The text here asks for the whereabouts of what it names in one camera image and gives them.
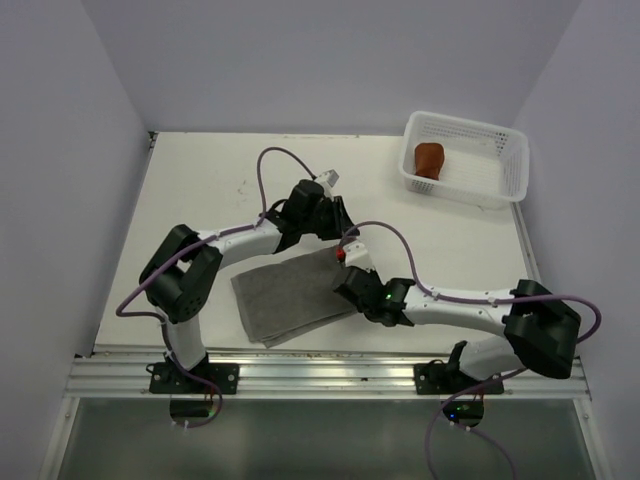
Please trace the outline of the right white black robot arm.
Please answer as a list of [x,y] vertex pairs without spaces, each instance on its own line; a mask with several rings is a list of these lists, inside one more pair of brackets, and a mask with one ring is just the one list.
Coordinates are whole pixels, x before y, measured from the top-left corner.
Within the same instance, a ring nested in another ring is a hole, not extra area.
[[337,274],[332,290],[386,327],[446,325],[488,333],[451,353],[445,379],[454,391],[468,392],[495,374],[522,368],[552,379],[571,374],[581,317],[533,280],[460,298],[405,278],[383,283],[376,271],[350,266]]

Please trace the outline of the rust brown towel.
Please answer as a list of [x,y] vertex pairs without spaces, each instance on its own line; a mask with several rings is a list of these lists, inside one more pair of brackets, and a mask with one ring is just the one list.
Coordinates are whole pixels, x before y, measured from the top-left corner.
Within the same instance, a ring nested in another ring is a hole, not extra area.
[[415,174],[438,181],[445,162],[445,149],[440,143],[420,143],[414,149]]

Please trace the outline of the grey towel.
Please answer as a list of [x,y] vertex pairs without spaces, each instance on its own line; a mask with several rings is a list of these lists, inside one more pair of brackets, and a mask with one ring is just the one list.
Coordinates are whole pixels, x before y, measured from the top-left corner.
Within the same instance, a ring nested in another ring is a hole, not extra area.
[[231,279],[240,320],[252,343],[281,345],[356,313],[332,290],[341,265],[330,246]]

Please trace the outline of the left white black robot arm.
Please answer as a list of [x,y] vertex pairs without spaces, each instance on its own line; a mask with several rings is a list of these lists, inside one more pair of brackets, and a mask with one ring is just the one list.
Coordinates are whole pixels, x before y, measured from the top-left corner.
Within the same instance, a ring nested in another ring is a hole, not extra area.
[[208,237],[185,224],[172,228],[143,269],[138,291],[158,310],[165,362],[173,369],[175,384],[193,393],[213,382],[197,316],[219,270],[283,252],[304,235],[338,240],[353,227],[340,196],[331,195],[317,181],[301,180],[288,198],[264,206],[253,224]]

